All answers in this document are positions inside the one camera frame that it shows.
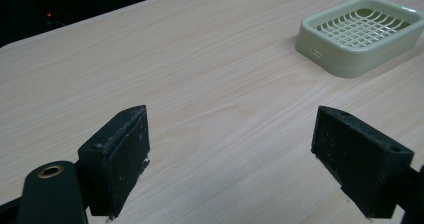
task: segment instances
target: dark background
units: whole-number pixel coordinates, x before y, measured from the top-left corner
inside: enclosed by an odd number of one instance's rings
[[[144,0],[0,0],[0,47]]]

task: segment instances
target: soap dish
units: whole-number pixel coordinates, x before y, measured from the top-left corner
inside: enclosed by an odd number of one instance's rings
[[[329,73],[358,77],[412,49],[424,14],[386,0],[352,0],[302,21],[296,50]]]

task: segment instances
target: plastic grid insert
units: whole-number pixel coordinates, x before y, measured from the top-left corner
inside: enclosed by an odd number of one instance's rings
[[[410,24],[372,9],[358,9],[314,29],[346,47],[366,47]]]

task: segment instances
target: metal bolt hole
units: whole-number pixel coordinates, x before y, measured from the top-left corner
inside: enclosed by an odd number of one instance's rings
[[[38,173],[38,177],[47,179],[59,175],[63,171],[63,166],[49,166]]]

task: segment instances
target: wooden table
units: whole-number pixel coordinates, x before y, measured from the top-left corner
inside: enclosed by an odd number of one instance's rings
[[[414,150],[418,169],[424,38],[359,78],[334,77],[294,44],[303,18],[344,1],[149,0],[1,48],[0,203],[146,104],[151,164],[114,223],[371,223],[310,152],[316,111],[361,118]]]

